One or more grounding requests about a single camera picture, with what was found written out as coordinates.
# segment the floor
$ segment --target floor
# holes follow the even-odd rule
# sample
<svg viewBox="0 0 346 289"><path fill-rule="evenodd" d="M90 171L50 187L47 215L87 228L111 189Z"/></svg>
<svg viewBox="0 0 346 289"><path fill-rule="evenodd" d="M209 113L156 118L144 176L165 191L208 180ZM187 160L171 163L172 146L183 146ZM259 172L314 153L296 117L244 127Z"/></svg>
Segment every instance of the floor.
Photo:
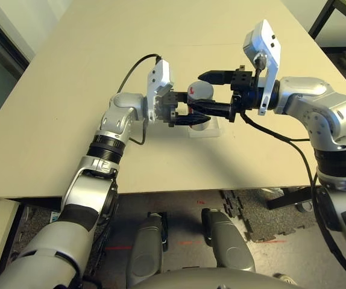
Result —
<svg viewBox="0 0 346 289"><path fill-rule="evenodd" d="M168 212L169 250L163 256L164 272L183 267L215 267L212 248L205 244L202 234L201 210L205 207L223 211L218 191L122 195L105 247L106 256L96 277L102 280L104 288L125 288L127 259L137 226L148 211ZM244 236L247 230L243 221L234 218L233 222ZM287 274L303 288L346 288L346 273L329 252L317 226L276 237L266 243L247 243L257 273ZM335 237L346 255L344 239L340 234Z"/></svg>

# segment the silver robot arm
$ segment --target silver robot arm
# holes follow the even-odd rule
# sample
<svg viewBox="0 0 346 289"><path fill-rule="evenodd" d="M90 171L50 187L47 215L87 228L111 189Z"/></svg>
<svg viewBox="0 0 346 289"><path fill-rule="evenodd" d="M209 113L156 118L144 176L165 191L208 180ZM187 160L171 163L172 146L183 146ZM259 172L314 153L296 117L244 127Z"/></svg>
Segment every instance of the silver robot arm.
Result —
<svg viewBox="0 0 346 289"><path fill-rule="evenodd" d="M45 226L0 276L0 288L79 288L98 219L117 207L116 177L133 121L152 112L157 94L172 87L169 64L160 60L148 76L148 93L114 95L87 154L64 194L58 220Z"/></svg>
<svg viewBox="0 0 346 289"><path fill-rule="evenodd" d="M309 132L318 162L316 171L322 184L317 191L319 211L326 226L343 232L346 238L346 95L317 78L275 80L281 46L266 20L247 34L243 49L256 69L255 77L242 66L235 71L211 70L199 76L211 84L230 84L230 104L203 99L188 106L207 115L224 116L230 122L239 113L256 128L259 126L245 115L245 110L257 109L261 116L274 110L298 119ZM265 68L266 77L259 78Z"/></svg>
<svg viewBox="0 0 346 289"><path fill-rule="evenodd" d="M277 114L298 119L309 132L322 188L317 193L326 226L346 239L346 95L317 78L280 80Z"/></svg>

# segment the red mark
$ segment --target red mark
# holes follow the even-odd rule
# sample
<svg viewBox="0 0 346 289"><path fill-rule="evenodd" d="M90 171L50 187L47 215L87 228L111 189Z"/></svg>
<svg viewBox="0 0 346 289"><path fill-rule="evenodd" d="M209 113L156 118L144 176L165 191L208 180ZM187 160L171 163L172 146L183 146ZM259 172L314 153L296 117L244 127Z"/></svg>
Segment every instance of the red mark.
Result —
<svg viewBox="0 0 346 289"><path fill-rule="evenodd" d="M193 244L192 241L182 241L182 242L178 242L180 245L191 245Z"/></svg>
<svg viewBox="0 0 346 289"><path fill-rule="evenodd" d="M131 250L131 246L116 246L116 247L106 247L105 250L106 251L110 251L110 250Z"/></svg>
<svg viewBox="0 0 346 289"><path fill-rule="evenodd" d="M258 242L262 244L275 244L275 243L287 243L286 240L272 240L272 241L267 241L267 242Z"/></svg>

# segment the beige tabletop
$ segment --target beige tabletop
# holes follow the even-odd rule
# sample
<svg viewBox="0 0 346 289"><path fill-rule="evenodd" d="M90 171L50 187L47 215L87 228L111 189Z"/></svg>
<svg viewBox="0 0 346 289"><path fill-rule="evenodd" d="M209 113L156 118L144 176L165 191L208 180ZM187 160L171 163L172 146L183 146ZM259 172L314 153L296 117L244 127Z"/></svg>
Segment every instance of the beige tabletop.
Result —
<svg viewBox="0 0 346 289"><path fill-rule="evenodd" d="M61 196L110 97L140 57L163 55L175 89L186 91L207 70L252 69L242 44L262 19L282 44L278 78L315 76L346 94L346 80L280 1L75 0L0 110L0 197ZM142 64L124 90L145 93L152 66ZM217 101L230 97L227 85L215 87ZM307 137L291 117L248 114L289 137ZM185 127L149 126L144 146L129 142L125 149L119 192L308 184L289 145L239 117L219 125L220 137L201 139L189 138ZM315 171L310 144L300 147Z"/></svg>

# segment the wire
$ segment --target wire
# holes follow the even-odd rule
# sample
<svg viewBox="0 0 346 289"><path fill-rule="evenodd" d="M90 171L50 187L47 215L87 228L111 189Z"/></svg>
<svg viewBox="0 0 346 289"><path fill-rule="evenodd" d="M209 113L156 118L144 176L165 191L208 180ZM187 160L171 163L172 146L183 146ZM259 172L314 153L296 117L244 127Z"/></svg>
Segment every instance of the wire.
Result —
<svg viewBox="0 0 346 289"><path fill-rule="evenodd" d="M105 227L102 229L102 232L99 234L99 236L94 240L94 242L93 242L93 244L92 244L92 247L94 247L97 243L98 243L98 241L107 233L107 230L108 230L108 228L110 227L110 221L111 221L111 219L112 218L110 218L108 221L107 221L107 223L106 223L106 225L105 225Z"/></svg>
<svg viewBox="0 0 346 289"><path fill-rule="evenodd" d="M274 132L268 128L265 128L261 125L258 125L256 122L254 122L253 120L251 120L246 114L245 112L241 112L240 113L241 118L244 119L245 123L253 126L254 128L258 129L259 131L265 132L266 134L269 134L275 138L277 138L278 140L281 140L287 144L289 144L290 146L292 146L294 149L296 149L298 151L298 153L300 154L301 158L303 159L304 165L306 166L306 170L307 170L307 174L308 174L308 178L310 181L310 184L312 183L312 174L311 174L311 169L310 166L308 165L306 156L303 154L303 152L301 151L301 149L292 143L292 138L289 137L285 137L281 134L278 134L277 132Z"/></svg>
<svg viewBox="0 0 346 289"><path fill-rule="evenodd" d="M152 57L155 57L156 58L156 63L159 62L162 57L159 55L159 54L156 54L156 53L153 53L153 54L148 54L148 55L145 55L144 57L140 58L140 60L138 60L132 67L131 69L129 70L129 72L126 74L124 80L122 80L118 90L117 90L117 93L120 93L122 91L122 89L124 88L124 85L126 84L127 80L129 79L130 75L133 73L133 71L135 70L135 68L143 61L145 61L146 59L148 58L152 58ZM146 140L146 128L148 126L148 121L147 121L147 118L143 121L142 123L142 141L137 141L133 138L129 138L129 140L131 140L133 143L136 143L137 145L143 145L145 143L145 140Z"/></svg>
<svg viewBox="0 0 346 289"><path fill-rule="evenodd" d="M290 141L310 141L309 138L290 138Z"/></svg>
<svg viewBox="0 0 346 289"><path fill-rule="evenodd" d="M329 230L327 230L323 221L323 217L318 208L318 199L317 199L316 190L315 190L315 184L317 179L318 179L318 175L315 174L313 181L311 183L311 200L312 200L313 212L315 214L316 222L318 223L323 239L326 242L327 246L329 247L331 253L335 256L336 260L340 263L340 265L346 271L346 258L344 258L340 248L335 243L331 233L329 232Z"/></svg>
<svg viewBox="0 0 346 289"><path fill-rule="evenodd" d="M259 75L262 73L262 70L260 68L257 68L255 70L255 76L254 76L254 88L255 88L255 97L256 99L259 98Z"/></svg>
<svg viewBox="0 0 346 289"><path fill-rule="evenodd" d="M138 61L133 65L133 67L129 70L129 72L126 74L124 80L122 80L122 83L121 83L121 85L119 86L117 93L120 93L120 92L122 91L122 89L124 88L124 85L125 85L126 82L127 82L127 79L129 79L129 76L133 73L133 71L135 70L135 68L136 68L141 62L145 61L145 60L148 59L148 58L152 58L152 57L155 57L155 58L156 58L156 62L158 62L160 59L162 59L162 57L159 56L159 55L156 54L156 53L148 54L148 55L145 55L144 57L140 58L140 60L138 60Z"/></svg>

